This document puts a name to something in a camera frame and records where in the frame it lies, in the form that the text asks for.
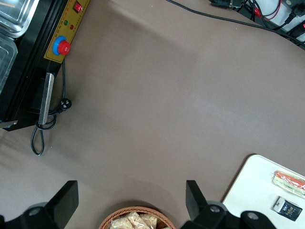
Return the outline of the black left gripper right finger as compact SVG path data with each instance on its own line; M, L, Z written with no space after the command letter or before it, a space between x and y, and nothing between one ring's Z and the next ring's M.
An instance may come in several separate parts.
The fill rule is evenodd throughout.
M190 216L183 229L237 229L238 218L221 202L207 201L194 180L186 181L185 204Z

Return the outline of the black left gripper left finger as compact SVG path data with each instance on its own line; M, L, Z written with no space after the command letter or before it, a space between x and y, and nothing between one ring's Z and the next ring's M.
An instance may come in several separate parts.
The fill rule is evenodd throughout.
M78 182L67 181L44 206L32 207L24 213L25 226L27 229L63 229L78 205Z

